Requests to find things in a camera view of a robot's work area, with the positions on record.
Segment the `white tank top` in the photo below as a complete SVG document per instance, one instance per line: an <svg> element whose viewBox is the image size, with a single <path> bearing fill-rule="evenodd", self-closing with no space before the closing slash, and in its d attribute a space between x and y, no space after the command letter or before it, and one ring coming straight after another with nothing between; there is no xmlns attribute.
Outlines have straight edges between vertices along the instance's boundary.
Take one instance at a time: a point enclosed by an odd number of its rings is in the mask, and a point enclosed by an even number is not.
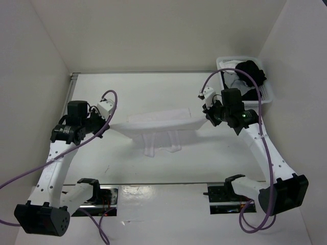
<svg viewBox="0 0 327 245"><path fill-rule="evenodd" d="M160 150L180 151L179 132L199 130L206 122L204 116L192 117L185 108L131 115L127 122L112 124L110 128L130 139L141 137L144 155L154 157Z"/></svg>

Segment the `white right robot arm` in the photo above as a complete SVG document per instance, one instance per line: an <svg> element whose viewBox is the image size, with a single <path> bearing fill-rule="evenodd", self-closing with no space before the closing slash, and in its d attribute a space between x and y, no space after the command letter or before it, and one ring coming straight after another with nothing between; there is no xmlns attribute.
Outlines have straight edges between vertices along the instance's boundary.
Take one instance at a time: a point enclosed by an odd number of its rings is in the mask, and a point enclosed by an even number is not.
<svg viewBox="0 0 327 245"><path fill-rule="evenodd" d="M205 117L215 127L227 123L249 147L265 177L264 182L245 175L229 177L225 180L224 196L231 201L241 195L254 199L271 216L301 206L309 181L282 158L259 120L258 110L246 109L236 88L222 90L218 99L213 88L205 87L199 97L205 101Z"/></svg>

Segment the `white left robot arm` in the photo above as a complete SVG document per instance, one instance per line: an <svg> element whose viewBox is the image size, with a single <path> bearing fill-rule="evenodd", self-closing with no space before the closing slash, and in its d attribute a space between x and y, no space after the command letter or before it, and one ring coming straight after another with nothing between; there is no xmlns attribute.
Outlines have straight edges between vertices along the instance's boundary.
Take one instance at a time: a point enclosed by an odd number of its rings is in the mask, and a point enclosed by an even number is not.
<svg viewBox="0 0 327 245"><path fill-rule="evenodd" d="M108 119L114 109L112 100L101 99L95 107L86 101L70 101L51 133L48 161L40 179L25 204L18 204L14 216L28 234L63 236L70 217L84 203L97 203L102 196L96 179L82 178L66 194L63 184L70 164L85 136L102 137L109 129Z"/></svg>

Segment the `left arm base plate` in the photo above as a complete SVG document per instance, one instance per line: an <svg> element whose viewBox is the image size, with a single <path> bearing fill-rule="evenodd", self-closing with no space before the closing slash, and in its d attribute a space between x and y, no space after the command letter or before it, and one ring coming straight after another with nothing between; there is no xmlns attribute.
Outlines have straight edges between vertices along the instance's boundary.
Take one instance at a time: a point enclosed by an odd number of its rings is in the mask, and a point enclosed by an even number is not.
<svg viewBox="0 0 327 245"><path fill-rule="evenodd" d="M104 216L116 216L119 187L113 185L100 186L100 197L96 201L84 202L80 209L85 210L91 216L100 217Z"/></svg>

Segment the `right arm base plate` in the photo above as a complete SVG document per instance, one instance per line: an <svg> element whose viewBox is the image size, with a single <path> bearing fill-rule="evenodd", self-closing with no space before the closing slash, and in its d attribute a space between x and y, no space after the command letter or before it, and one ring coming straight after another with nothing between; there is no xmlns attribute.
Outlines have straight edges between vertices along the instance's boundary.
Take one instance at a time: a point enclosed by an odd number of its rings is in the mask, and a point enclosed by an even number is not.
<svg viewBox="0 0 327 245"><path fill-rule="evenodd" d="M207 185L207 191L203 193L208 197L210 214L239 214L249 201L249 198L228 194L223 183Z"/></svg>

